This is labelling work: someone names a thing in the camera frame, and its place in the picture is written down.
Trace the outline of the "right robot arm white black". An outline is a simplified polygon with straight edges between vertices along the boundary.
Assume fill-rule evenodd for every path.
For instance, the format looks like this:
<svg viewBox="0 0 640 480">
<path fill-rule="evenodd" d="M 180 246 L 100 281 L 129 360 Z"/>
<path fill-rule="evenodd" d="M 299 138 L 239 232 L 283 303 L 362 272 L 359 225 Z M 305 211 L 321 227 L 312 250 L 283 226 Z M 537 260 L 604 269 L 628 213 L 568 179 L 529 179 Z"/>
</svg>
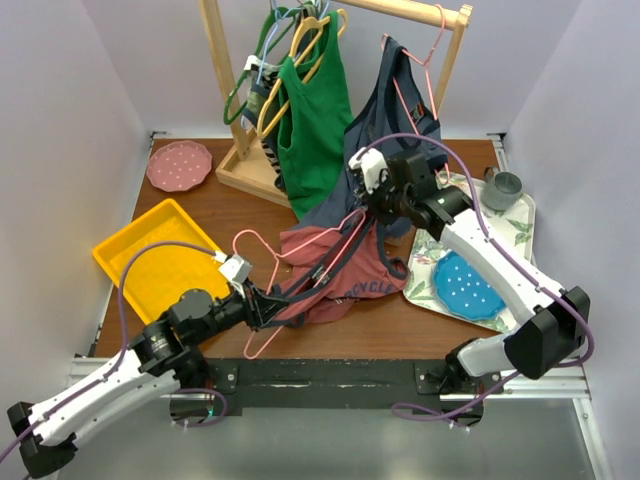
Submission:
<svg viewBox="0 0 640 480">
<path fill-rule="evenodd" d="M 570 357 L 580 348 L 586 357 L 593 354 L 589 296 L 550 279 L 493 233 L 475 190 L 438 186 L 419 152 L 387 158 L 363 148 L 347 165 L 364 182 L 361 196 L 371 214 L 385 223 L 407 218 L 427 231 L 479 273 L 518 323 L 510 333 L 469 340 L 446 356 L 452 390 L 469 392 L 482 376 L 506 369 L 537 380 L 574 366 Z"/>
</svg>

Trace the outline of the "red tank top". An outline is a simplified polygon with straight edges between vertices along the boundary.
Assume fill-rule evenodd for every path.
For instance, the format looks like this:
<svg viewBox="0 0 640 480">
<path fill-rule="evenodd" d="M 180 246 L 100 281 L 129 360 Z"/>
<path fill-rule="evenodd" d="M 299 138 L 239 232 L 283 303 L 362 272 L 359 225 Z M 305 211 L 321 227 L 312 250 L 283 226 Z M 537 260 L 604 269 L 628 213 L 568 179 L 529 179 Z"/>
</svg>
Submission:
<svg viewBox="0 0 640 480">
<path fill-rule="evenodd" d="M 281 253 L 288 253 L 324 230 L 309 226 L 281 233 Z M 289 306 L 272 320 L 273 326 L 334 322 L 360 299 L 379 298 L 404 289 L 409 270 L 400 258 L 386 254 L 385 245 L 383 250 L 350 250 L 348 246 L 328 276 L 314 286 L 346 244 L 350 230 L 349 225 L 329 232 L 286 258 L 292 276 L 275 285 L 272 294 L 287 299 Z"/>
</svg>

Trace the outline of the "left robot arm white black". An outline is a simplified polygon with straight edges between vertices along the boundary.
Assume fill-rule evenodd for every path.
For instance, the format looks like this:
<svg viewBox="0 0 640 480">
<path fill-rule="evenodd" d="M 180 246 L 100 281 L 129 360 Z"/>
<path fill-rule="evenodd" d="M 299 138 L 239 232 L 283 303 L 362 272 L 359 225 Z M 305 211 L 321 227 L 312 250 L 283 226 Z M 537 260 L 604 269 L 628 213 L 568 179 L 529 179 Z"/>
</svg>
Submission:
<svg viewBox="0 0 640 480">
<path fill-rule="evenodd" d="M 7 411 L 28 475 L 67 465 L 101 427 L 164 394 L 202 392 L 210 367 L 201 343 L 239 323 L 259 330 L 288 305 L 245 283 L 223 299 L 191 289 L 115 357 L 67 390 Z"/>
</svg>

